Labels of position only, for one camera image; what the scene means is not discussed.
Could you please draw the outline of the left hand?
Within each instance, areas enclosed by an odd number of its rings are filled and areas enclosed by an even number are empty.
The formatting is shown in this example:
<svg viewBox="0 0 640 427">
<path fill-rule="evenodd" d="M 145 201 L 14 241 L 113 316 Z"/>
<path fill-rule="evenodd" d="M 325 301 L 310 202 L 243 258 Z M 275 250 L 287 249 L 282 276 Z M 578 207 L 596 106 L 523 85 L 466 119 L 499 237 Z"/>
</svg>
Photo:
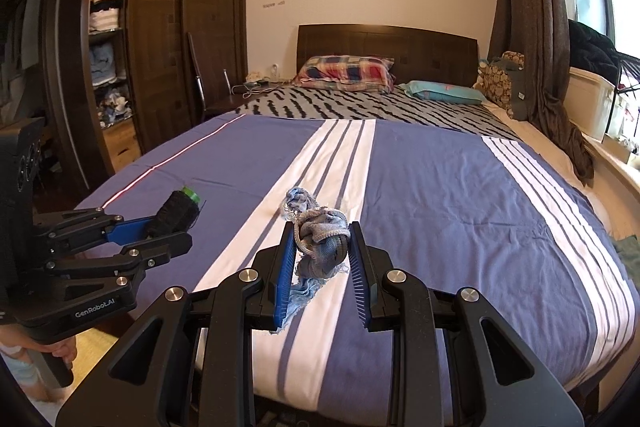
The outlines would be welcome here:
<svg viewBox="0 0 640 427">
<path fill-rule="evenodd" d="M 62 359 L 68 367 L 73 365 L 73 361 L 77 357 L 76 338 L 70 337 L 52 343 L 52 345 L 44 345 L 37 343 L 36 340 L 27 335 L 22 326 L 17 324 L 2 325 L 1 331 L 1 349 L 7 355 L 15 355 L 19 357 L 24 355 L 26 351 L 36 351 L 41 353 L 50 353 L 55 358 Z"/>
</svg>

